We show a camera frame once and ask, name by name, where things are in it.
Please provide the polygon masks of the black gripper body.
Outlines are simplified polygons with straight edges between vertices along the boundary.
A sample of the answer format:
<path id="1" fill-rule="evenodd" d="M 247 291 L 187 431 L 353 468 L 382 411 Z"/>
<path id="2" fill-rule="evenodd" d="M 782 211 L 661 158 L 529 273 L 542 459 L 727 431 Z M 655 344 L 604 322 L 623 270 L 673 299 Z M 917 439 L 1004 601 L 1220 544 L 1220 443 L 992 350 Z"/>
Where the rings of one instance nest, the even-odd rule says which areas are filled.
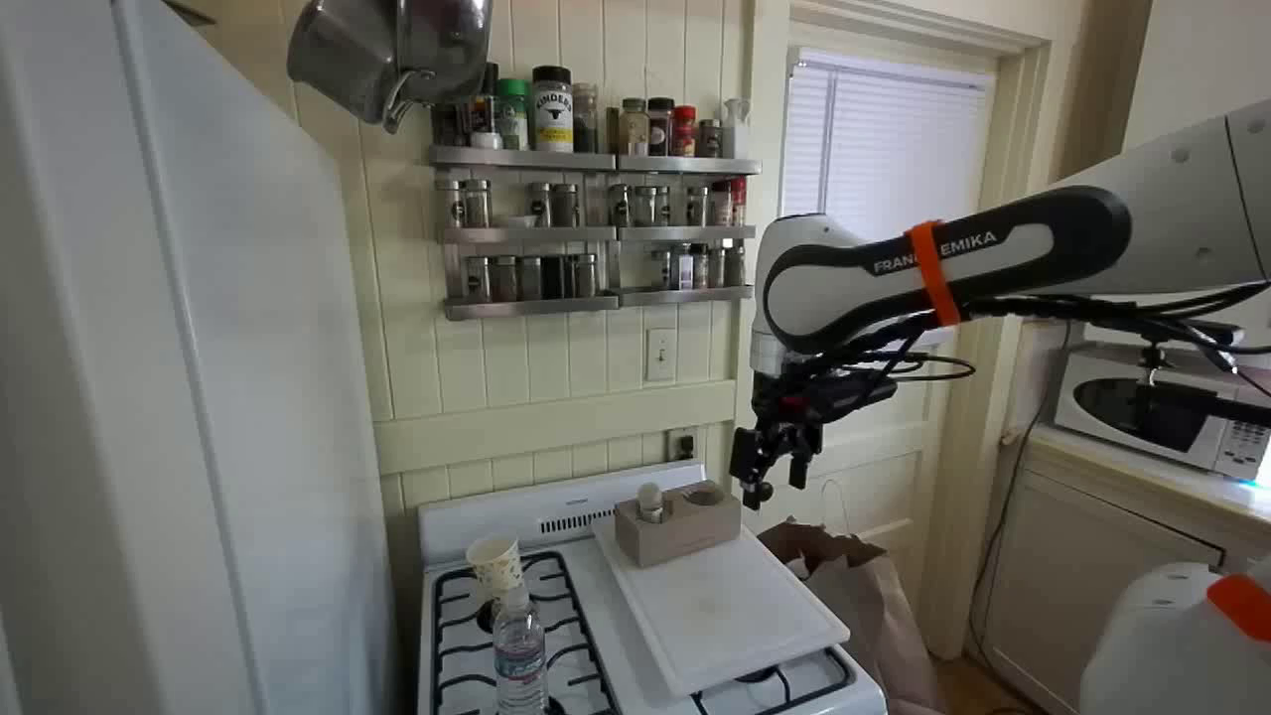
<path id="1" fill-rule="evenodd" d="M 811 458 L 824 448 L 828 423 L 867 406 L 890 401 L 894 391 L 897 391 L 897 379 L 874 369 L 765 378 L 750 401 L 757 410 L 750 443 L 765 458 L 782 458 L 782 452 Z"/>

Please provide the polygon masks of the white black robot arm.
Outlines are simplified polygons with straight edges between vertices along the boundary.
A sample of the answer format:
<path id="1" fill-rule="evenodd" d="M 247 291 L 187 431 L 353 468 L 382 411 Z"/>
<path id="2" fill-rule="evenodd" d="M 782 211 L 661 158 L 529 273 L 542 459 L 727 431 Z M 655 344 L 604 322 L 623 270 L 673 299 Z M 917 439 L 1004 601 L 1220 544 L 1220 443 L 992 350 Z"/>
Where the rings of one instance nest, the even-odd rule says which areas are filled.
<path id="1" fill-rule="evenodd" d="M 1268 99 L 894 238 L 782 214 L 761 238 L 750 419 L 731 439 L 739 499 L 765 504 L 770 464 L 806 468 L 828 423 L 922 374 L 929 330 L 1064 316 L 1239 365 L 1249 344 L 1211 316 L 1268 287 Z"/>

